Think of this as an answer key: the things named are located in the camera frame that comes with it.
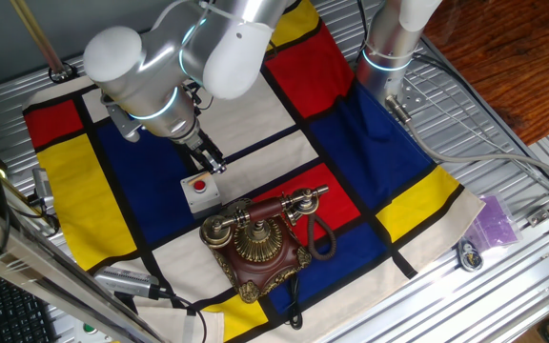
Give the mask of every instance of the emergency stop button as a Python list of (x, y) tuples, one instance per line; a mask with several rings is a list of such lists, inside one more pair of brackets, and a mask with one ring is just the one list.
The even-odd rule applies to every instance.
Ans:
[(205, 181), (200, 180), (194, 183), (194, 190), (196, 192), (204, 192), (206, 189), (207, 189), (207, 184), (205, 183)]

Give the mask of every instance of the keyboard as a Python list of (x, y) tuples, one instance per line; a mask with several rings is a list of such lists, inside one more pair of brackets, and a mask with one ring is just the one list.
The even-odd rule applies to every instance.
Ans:
[(47, 304), (0, 278), (0, 343), (52, 343)]

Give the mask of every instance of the red button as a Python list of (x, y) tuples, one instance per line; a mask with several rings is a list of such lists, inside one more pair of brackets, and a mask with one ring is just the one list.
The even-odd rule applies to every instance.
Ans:
[(194, 189), (199, 192), (204, 191), (206, 187), (207, 187), (207, 184), (205, 184), (205, 181), (196, 181), (194, 183)]

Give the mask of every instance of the metal pole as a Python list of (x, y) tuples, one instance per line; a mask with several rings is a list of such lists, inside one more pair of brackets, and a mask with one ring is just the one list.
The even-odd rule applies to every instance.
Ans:
[(42, 29), (39, 27), (39, 24), (37, 24), (37, 21), (27, 6), (27, 3), (25, 3), (25, 0), (10, 0), (10, 2), (11, 5), (14, 6), (14, 9), (16, 10), (16, 13), (18, 13), (20, 19), (23, 21), (23, 24), (25, 24), (27, 31), (33, 38), (33, 41), (37, 44), (37, 48), (42, 51), (44, 58), (46, 58), (48, 65), (52, 69), (52, 76), (57, 76), (60, 80), (71, 76), (71, 69), (64, 66), (61, 59), (58, 58), (58, 55), (56, 55), (56, 52), (50, 44), (48, 37), (46, 37)]

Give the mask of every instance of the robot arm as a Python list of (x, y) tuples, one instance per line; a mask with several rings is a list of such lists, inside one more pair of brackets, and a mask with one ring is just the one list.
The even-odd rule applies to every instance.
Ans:
[(441, 0), (387, 0), (372, 19), (356, 75), (383, 106), (387, 96), (401, 92), (420, 35), (440, 3)]
[(181, 83), (192, 78), (221, 99), (245, 93), (287, 2), (211, 3), (177, 0), (143, 34), (124, 27), (103, 30), (86, 47), (84, 68), (151, 133), (187, 147), (209, 172), (224, 172), (222, 153), (200, 129)]

